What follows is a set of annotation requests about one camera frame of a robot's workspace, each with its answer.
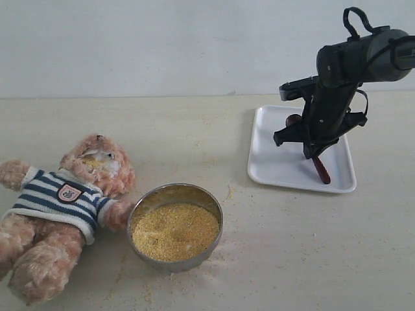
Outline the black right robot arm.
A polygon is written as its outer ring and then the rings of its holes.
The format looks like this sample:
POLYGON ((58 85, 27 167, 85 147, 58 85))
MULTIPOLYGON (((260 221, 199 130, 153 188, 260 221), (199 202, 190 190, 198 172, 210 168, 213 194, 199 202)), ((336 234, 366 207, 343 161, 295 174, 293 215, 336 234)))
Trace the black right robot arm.
POLYGON ((302 143, 307 159, 338 143, 345 133, 364 126, 367 111, 352 112, 351 101, 364 83, 396 82, 414 68, 414 36, 383 29, 362 38, 322 47, 316 57, 317 74, 280 86, 283 101, 303 98, 299 121, 276 131, 277 146, 302 143))

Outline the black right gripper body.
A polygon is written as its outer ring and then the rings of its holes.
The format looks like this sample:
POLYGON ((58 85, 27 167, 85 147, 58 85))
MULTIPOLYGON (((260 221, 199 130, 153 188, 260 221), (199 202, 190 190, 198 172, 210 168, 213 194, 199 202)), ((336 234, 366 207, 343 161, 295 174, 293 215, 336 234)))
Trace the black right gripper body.
POLYGON ((323 80, 316 83, 313 99, 306 116, 310 140, 313 143, 328 143, 356 126, 364 126, 364 112, 351 113, 349 107, 359 84, 346 83, 327 87, 323 80))

